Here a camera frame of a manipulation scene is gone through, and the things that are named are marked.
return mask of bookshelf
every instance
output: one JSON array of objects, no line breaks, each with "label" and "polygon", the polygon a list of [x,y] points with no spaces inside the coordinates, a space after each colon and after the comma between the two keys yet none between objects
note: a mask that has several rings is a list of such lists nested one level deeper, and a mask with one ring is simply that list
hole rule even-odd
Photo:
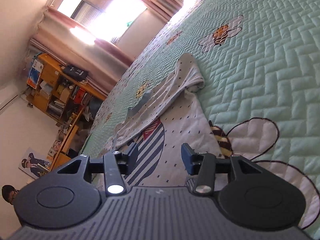
[{"label": "bookshelf", "polygon": [[50,55],[41,54],[37,60],[43,68],[27,100],[55,121],[62,124],[72,113],[79,114],[92,97],[106,99],[89,84],[77,82],[63,73],[60,63]]}]

